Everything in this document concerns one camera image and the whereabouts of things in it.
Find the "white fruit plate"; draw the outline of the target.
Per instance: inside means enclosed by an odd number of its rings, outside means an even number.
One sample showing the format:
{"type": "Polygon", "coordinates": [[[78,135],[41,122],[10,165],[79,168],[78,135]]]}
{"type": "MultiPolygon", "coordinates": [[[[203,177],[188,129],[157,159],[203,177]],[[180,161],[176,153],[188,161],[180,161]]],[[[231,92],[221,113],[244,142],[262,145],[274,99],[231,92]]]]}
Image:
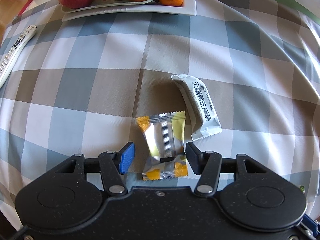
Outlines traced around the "white fruit plate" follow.
{"type": "Polygon", "coordinates": [[[115,0],[108,0],[103,3],[94,3],[89,7],[75,10],[63,6],[61,11],[63,12],[63,22],[87,16],[116,12],[159,12],[188,16],[195,16],[197,14],[196,0],[184,0],[180,7],[161,5],[155,2],[155,0],[147,0],[145,2],[116,2],[115,0]]]}

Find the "checkered blue grey tablecloth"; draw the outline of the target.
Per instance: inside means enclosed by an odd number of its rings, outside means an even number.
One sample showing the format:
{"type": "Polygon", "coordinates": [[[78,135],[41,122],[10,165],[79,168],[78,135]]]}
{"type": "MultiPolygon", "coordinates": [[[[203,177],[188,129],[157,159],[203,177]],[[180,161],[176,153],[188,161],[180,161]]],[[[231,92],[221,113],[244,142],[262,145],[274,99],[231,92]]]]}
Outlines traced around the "checkered blue grey tablecloth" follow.
{"type": "Polygon", "coordinates": [[[1,212],[68,156],[96,157],[128,141],[124,180],[144,186],[148,148],[136,118],[185,110],[174,74],[207,86],[222,132],[201,150],[245,153],[305,188],[319,216],[319,25],[272,0],[196,0],[197,15],[150,12],[62,21],[56,1],[8,26],[5,55],[37,27],[1,88],[1,212]]]}

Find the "green candy wrapper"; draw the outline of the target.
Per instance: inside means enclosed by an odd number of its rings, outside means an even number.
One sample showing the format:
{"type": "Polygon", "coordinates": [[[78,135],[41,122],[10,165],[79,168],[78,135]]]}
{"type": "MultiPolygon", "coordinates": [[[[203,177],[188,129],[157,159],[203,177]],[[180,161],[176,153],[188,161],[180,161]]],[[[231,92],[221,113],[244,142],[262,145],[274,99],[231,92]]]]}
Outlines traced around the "green candy wrapper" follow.
{"type": "Polygon", "coordinates": [[[303,194],[305,193],[305,186],[299,185],[299,189],[303,194]]]}

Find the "white sesame crisp packet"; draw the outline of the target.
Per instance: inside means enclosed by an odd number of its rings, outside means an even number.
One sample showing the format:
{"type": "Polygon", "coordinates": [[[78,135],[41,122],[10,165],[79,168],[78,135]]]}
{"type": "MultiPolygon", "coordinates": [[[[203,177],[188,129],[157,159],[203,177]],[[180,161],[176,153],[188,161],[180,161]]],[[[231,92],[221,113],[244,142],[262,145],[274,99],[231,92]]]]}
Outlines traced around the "white sesame crisp packet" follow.
{"type": "Polygon", "coordinates": [[[179,88],[191,120],[191,139],[197,141],[222,132],[213,101],[206,85],[198,78],[187,75],[172,75],[179,88]]]}

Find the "silver yellow snack packet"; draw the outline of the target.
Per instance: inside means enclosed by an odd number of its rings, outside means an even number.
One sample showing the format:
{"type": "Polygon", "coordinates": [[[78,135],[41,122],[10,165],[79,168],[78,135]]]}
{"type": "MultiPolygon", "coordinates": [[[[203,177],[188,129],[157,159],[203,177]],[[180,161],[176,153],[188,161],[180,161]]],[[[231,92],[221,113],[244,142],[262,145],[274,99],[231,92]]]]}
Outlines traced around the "silver yellow snack packet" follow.
{"type": "Polygon", "coordinates": [[[140,116],[137,125],[149,150],[142,178],[162,180],[188,175],[184,153],[185,112],[140,116]]]}

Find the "white remote control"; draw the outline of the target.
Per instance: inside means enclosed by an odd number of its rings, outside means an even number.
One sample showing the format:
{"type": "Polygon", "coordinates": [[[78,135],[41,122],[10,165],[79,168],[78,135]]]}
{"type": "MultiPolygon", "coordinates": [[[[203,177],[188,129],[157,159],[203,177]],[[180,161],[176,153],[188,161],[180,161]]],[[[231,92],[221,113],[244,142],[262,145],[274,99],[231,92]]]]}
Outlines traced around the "white remote control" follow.
{"type": "Polygon", "coordinates": [[[26,46],[26,44],[34,37],[37,31],[37,26],[34,24],[29,25],[24,31],[21,32],[15,43],[11,46],[8,53],[5,55],[1,61],[1,78],[0,87],[4,85],[8,79],[10,73],[12,72],[15,63],[20,56],[20,53],[26,46]]]}

